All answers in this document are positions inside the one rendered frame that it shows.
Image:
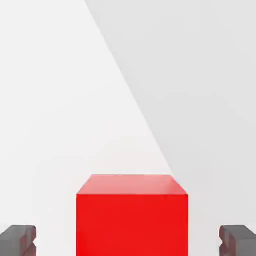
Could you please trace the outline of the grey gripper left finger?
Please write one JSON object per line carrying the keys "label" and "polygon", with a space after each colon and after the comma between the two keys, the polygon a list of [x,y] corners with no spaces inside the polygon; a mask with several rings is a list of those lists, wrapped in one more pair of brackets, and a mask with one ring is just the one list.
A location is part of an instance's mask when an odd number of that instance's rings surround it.
{"label": "grey gripper left finger", "polygon": [[37,256],[34,225],[11,225],[0,234],[0,256]]}

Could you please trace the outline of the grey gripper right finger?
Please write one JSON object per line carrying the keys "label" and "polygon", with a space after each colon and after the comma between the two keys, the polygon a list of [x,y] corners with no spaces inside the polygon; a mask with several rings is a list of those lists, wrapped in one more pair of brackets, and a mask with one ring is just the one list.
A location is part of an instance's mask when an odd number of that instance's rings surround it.
{"label": "grey gripper right finger", "polygon": [[245,225],[222,225],[219,256],[256,256],[256,234]]}

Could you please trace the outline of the small red cube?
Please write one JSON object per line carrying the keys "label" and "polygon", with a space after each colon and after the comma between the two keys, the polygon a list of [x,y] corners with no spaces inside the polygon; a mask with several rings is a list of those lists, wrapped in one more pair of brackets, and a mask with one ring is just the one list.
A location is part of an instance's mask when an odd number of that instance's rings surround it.
{"label": "small red cube", "polygon": [[76,256],[189,256],[189,196],[170,175],[92,175],[76,195]]}

